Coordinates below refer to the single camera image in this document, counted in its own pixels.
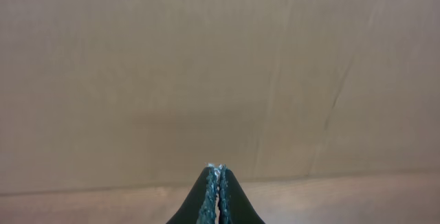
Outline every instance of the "floor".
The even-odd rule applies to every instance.
[[[440,223],[440,173],[243,183],[266,223]],[[165,223],[190,186],[0,197],[0,223]]]

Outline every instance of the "blurry background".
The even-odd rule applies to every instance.
[[[0,194],[437,170],[439,4],[0,0]]]

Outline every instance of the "cardboard surface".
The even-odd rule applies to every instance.
[[[440,0],[0,0],[0,192],[440,166]]]

